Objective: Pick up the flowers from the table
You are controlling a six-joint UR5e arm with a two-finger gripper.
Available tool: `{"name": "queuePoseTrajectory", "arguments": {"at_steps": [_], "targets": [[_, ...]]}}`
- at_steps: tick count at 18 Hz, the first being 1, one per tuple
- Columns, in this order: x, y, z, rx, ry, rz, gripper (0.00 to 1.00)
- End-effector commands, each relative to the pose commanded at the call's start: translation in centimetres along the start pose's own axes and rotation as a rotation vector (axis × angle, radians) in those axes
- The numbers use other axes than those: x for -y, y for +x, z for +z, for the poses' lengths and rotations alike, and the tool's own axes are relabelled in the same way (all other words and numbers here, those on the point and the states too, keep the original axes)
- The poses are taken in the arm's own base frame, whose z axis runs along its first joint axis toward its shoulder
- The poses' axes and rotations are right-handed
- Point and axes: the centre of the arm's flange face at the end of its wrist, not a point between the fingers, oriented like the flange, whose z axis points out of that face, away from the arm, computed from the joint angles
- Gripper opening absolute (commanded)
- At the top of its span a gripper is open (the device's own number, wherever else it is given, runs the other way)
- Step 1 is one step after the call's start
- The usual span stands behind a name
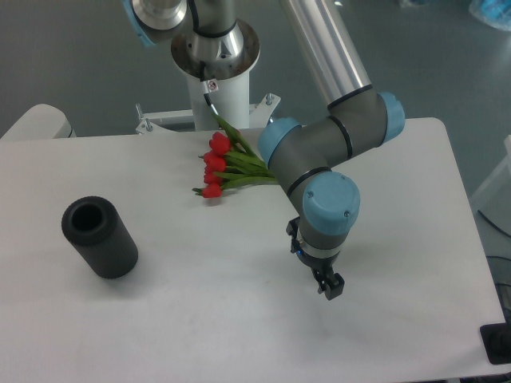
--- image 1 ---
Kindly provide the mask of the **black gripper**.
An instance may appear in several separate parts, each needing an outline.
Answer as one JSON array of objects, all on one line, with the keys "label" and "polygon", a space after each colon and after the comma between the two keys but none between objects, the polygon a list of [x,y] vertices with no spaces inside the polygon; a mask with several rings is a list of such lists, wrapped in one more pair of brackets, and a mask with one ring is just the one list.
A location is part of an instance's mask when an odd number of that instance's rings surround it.
[{"label": "black gripper", "polygon": [[286,232],[291,237],[291,253],[307,267],[311,268],[313,277],[318,283],[318,293],[324,294],[331,301],[343,293],[345,281],[339,273],[335,273],[333,264],[337,259],[341,246],[331,249],[319,249],[306,242],[299,229],[300,218],[296,217],[287,224]]}]

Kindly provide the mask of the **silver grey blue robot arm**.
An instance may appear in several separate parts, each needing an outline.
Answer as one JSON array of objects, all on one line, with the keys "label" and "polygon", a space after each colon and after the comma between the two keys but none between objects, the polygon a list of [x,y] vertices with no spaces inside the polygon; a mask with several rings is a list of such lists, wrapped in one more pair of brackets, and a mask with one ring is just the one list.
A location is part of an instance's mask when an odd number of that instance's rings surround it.
[{"label": "silver grey blue robot arm", "polygon": [[287,225],[291,252],[309,267],[319,293],[343,292],[333,265],[358,218],[355,183],[336,165],[377,148],[405,126],[401,103],[374,90],[331,1],[284,1],[283,12],[325,100],[327,117],[309,125],[271,120],[249,101],[249,74],[259,59],[256,32],[232,1],[126,1],[128,19],[146,46],[171,41],[172,59],[188,83],[191,108],[141,114],[141,125],[179,124],[213,130],[223,122],[263,129],[258,149],[297,211]]}]

